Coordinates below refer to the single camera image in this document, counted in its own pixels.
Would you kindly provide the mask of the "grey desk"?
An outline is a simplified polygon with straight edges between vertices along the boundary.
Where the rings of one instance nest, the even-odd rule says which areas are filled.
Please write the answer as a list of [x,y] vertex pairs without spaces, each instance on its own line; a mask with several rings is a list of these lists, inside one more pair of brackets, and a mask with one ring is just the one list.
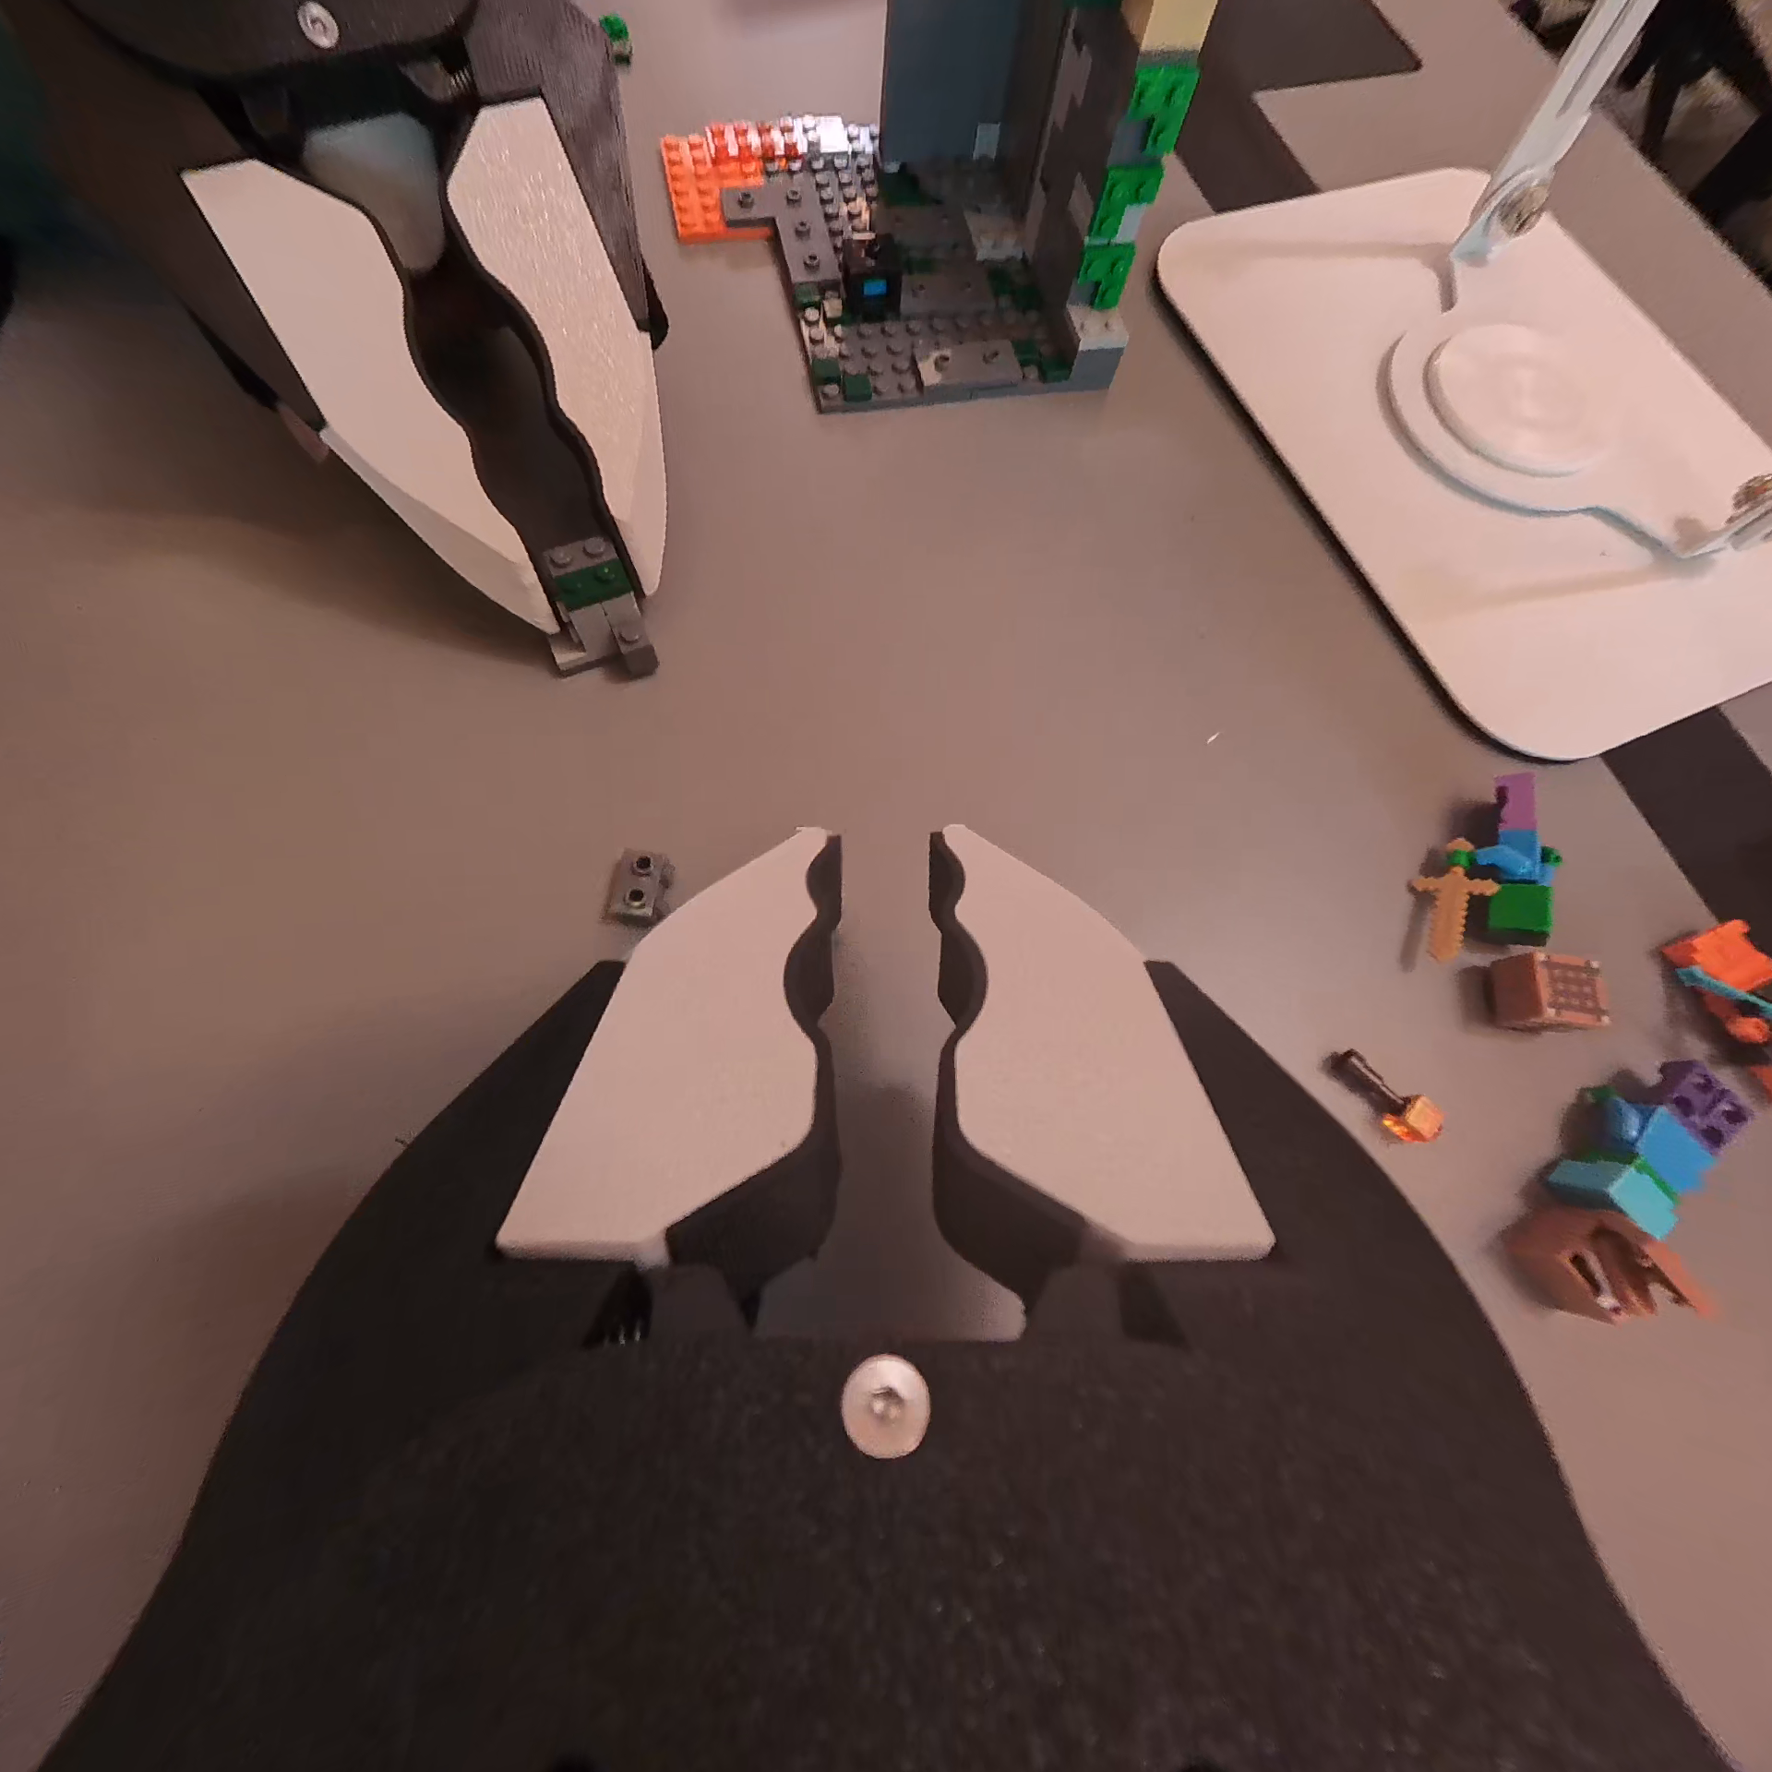
[[[389,1164],[586,969],[621,850],[692,894],[843,840],[843,1183],[781,1334],[1006,1334],[945,1248],[926,840],[964,822],[1180,965],[1362,1147],[1496,1320],[1609,1573],[1767,1768],[1767,1159],[1679,1231],[1720,1317],[1535,1307],[1496,1231],[1607,1070],[1693,1042],[1703,896],[1609,765],[1548,769],[1602,1036],[1511,1038],[1417,960],[1406,877],[1507,759],[1454,717],[1149,285],[1102,398],[824,419],[757,243],[681,249],[657,134],[875,109],[872,5],[621,6],[671,315],[661,671],[564,679],[223,372],[159,283],[20,250],[4,325],[4,1768],[167,1567],[238,1393]],[[1401,1144],[1354,1048],[1444,1113]]]

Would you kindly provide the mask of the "white wooden book stand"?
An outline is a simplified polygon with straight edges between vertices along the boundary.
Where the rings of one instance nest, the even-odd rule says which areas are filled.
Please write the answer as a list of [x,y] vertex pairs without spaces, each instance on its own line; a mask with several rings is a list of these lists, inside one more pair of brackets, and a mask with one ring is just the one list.
[[1583,762],[1770,679],[1767,445],[1551,216],[1651,5],[1597,5],[1498,167],[1214,214],[1163,298],[1451,704]]

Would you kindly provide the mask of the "small brown toy piece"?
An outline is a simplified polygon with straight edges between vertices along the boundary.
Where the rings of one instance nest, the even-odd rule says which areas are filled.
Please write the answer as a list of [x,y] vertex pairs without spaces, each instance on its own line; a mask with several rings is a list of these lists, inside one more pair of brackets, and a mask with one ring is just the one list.
[[1444,1133],[1444,1113],[1437,1104],[1419,1093],[1394,1090],[1358,1051],[1329,1054],[1326,1067],[1373,1109],[1388,1136],[1423,1145]]

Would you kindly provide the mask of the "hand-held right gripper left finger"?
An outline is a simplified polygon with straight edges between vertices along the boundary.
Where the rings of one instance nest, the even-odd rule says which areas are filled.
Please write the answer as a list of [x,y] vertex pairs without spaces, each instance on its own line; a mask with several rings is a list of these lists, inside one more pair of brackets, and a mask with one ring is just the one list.
[[784,1160],[811,1130],[815,1028],[789,997],[817,931],[821,826],[692,896],[634,945],[496,1235],[506,1258],[692,1263],[698,1211]]

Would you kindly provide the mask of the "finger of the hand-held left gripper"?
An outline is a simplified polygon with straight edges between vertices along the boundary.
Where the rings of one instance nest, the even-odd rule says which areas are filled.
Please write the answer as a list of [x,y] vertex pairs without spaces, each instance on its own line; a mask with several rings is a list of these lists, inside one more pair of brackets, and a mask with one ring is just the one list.
[[653,595],[669,531],[653,346],[543,99],[479,109],[447,203],[477,265],[538,338],[553,408],[586,445],[636,586]]
[[557,628],[464,426],[419,372],[408,283],[376,222],[260,161],[190,169],[183,185],[316,402],[323,442],[461,581]]

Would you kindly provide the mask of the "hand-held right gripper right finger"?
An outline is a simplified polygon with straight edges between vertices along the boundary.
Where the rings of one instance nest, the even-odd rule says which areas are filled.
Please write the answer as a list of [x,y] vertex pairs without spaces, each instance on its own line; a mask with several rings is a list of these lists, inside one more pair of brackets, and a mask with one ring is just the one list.
[[1275,1231],[1134,943],[968,826],[930,835],[936,1223],[971,1263],[1259,1259]]

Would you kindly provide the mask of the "toy brick building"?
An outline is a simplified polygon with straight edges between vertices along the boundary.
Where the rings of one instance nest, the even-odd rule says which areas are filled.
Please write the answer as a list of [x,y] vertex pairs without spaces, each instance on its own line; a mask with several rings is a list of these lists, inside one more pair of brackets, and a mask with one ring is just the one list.
[[1214,3],[892,3],[880,118],[663,137],[678,238],[762,236],[822,414],[1098,393]]

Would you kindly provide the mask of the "pile of colourful bricks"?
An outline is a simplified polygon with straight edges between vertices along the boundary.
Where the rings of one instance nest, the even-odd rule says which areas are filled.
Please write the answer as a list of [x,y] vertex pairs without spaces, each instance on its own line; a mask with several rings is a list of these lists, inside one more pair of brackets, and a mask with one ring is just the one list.
[[[1473,977],[1496,1031],[1603,1031],[1602,965],[1552,950],[1562,852],[1543,838],[1532,769],[1496,776],[1480,832],[1478,842],[1451,838],[1437,869],[1410,881],[1427,908],[1427,960]],[[1499,1240],[1521,1285],[1587,1322],[1713,1317],[1670,1239],[1756,1120],[1756,1104],[1697,1056],[1666,1058],[1644,1084],[1584,1089],[1573,1150],[1551,1160]]]

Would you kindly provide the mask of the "small grey brick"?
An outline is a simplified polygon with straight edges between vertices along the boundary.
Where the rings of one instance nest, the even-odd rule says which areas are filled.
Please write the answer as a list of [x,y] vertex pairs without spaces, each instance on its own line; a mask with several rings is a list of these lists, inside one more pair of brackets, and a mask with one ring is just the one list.
[[646,593],[629,557],[606,533],[553,547],[544,554],[544,588],[559,631],[549,639],[560,675],[611,663],[633,679],[657,671]]

